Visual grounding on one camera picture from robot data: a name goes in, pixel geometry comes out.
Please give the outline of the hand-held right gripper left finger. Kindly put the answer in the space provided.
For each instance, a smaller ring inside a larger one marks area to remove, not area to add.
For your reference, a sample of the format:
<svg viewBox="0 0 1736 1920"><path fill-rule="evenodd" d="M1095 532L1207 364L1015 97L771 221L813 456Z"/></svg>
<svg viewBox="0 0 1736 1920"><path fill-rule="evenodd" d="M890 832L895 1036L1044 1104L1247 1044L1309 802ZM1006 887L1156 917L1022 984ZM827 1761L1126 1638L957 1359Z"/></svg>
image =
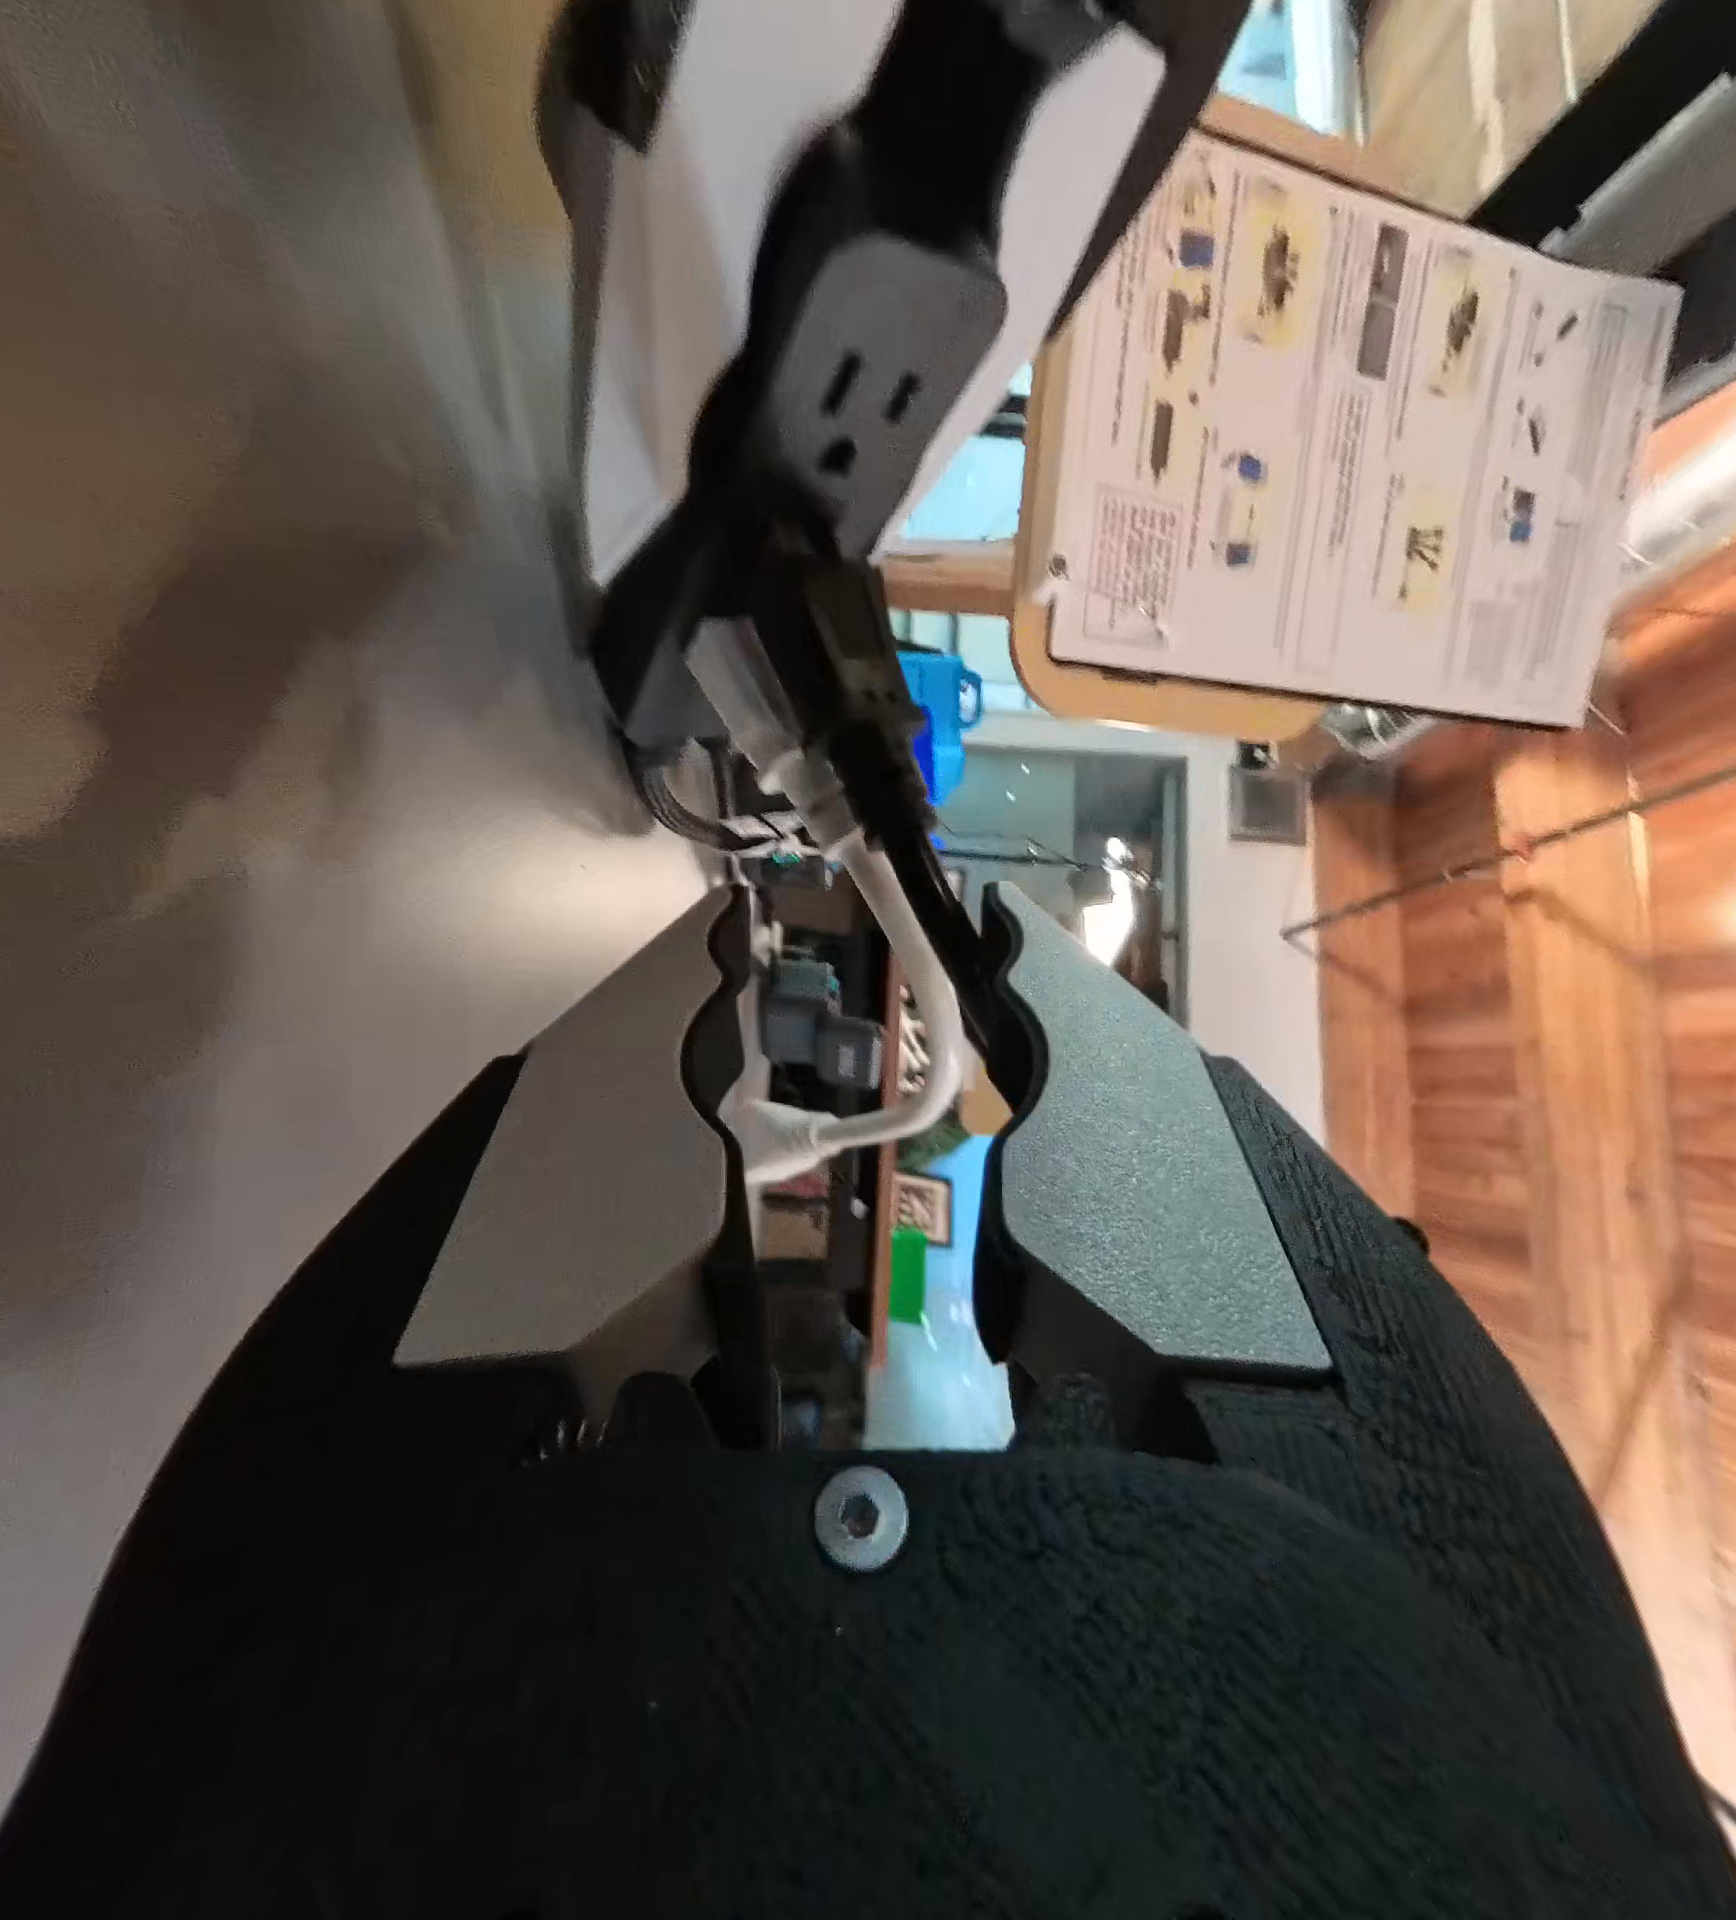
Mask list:
<svg viewBox="0 0 1736 1920"><path fill-rule="evenodd" d="M540 1027L397 1336L405 1370L550 1365L575 1387L692 1380L717 1268L754 1268L727 1098L754 1088L758 894L684 907Z"/></svg>

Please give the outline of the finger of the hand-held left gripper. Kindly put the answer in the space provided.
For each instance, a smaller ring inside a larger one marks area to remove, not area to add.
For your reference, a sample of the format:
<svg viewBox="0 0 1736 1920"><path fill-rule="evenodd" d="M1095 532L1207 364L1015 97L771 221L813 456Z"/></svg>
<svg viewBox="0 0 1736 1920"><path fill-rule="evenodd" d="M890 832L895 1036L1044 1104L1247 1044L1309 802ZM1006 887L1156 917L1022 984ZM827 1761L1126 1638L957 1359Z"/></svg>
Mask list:
<svg viewBox="0 0 1736 1920"><path fill-rule="evenodd" d="M882 550L1145 210L1216 94L1243 15L1247 2L1104 2L1098 41L1034 100L1000 197L1006 322L934 428Z"/></svg>
<svg viewBox="0 0 1736 1920"><path fill-rule="evenodd" d="M867 84L902 2L571 2L580 543L609 586L679 505L748 333L774 195Z"/></svg>

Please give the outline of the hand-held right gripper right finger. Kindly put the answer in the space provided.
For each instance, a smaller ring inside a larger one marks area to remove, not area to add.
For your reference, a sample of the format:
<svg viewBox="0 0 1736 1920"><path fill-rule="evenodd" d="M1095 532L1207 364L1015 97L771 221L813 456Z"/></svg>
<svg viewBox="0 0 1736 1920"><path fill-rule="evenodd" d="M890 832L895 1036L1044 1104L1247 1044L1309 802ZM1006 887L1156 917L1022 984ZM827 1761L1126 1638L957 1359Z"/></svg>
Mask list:
<svg viewBox="0 0 1736 1920"><path fill-rule="evenodd" d="M1038 903L990 883L986 1148L971 1307L1044 1387L1324 1384L1332 1370L1205 1047Z"/></svg>

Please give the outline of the black power strip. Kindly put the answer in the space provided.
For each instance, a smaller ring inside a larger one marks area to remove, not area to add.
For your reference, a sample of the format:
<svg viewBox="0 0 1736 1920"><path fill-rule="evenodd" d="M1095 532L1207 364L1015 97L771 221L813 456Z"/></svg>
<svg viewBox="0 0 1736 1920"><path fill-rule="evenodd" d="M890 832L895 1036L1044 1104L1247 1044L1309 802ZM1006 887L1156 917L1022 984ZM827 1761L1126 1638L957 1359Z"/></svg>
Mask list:
<svg viewBox="0 0 1736 1920"><path fill-rule="evenodd" d="M684 650L771 555L861 561L1006 322L1000 195L1044 73L966 2L908 2L851 111L774 195L748 322L689 433L682 500L599 596L628 748L699 728Z"/></svg>

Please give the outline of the black power plug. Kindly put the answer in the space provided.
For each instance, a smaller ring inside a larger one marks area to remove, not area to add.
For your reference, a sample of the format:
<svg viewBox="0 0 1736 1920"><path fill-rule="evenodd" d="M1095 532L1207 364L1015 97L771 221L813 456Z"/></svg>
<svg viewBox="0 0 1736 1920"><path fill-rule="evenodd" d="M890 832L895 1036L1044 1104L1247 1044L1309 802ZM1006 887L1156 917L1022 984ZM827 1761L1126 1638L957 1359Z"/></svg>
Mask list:
<svg viewBox="0 0 1736 1920"><path fill-rule="evenodd" d="M933 802L887 596L867 561L767 550L748 589L760 651L785 693L797 755L827 776L879 845L920 838Z"/></svg>

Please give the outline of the printed instruction sheet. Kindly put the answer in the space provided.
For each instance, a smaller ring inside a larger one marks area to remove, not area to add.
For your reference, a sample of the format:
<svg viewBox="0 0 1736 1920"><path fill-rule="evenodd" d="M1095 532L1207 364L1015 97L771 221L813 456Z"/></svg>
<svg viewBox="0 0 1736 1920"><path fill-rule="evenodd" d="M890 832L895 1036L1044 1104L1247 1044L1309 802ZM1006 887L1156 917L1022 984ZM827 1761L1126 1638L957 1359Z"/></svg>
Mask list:
<svg viewBox="0 0 1736 1920"><path fill-rule="evenodd" d="M1193 134L1067 325L1052 661L1582 728L1680 305Z"/></svg>

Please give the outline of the blue plastic bin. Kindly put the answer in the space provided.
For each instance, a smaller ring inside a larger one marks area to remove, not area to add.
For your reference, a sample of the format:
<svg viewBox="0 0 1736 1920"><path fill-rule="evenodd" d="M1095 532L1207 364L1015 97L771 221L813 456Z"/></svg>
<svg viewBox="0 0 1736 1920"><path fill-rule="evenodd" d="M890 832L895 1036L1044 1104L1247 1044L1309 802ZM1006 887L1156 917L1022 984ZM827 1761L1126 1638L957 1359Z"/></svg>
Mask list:
<svg viewBox="0 0 1736 1920"><path fill-rule="evenodd" d="M940 804L966 778L966 734L981 728L984 682L957 655L926 650L898 650L902 679L920 707L920 732L913 734L913 755L926 788L926 802Z"/></svg>

